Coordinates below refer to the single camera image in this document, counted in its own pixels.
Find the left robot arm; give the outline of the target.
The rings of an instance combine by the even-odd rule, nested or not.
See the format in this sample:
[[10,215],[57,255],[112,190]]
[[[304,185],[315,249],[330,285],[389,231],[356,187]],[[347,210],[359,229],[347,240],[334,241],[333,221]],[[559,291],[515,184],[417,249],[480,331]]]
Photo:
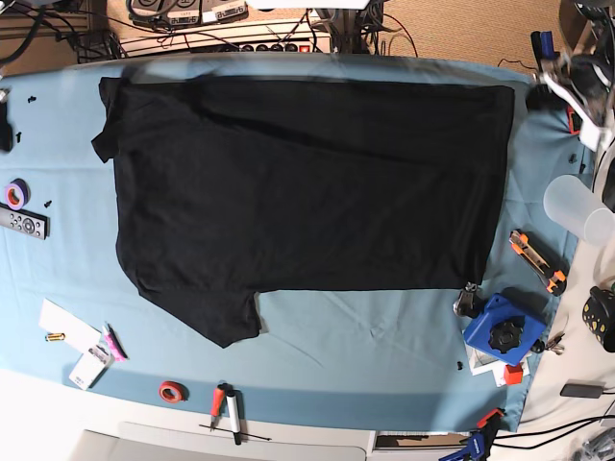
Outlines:
[[562,1],[558,24],[559,51],[551,32],[530,34],[537,70],[527,107],[564,109],[570,132],[601,153],[614,141],[614,3]]

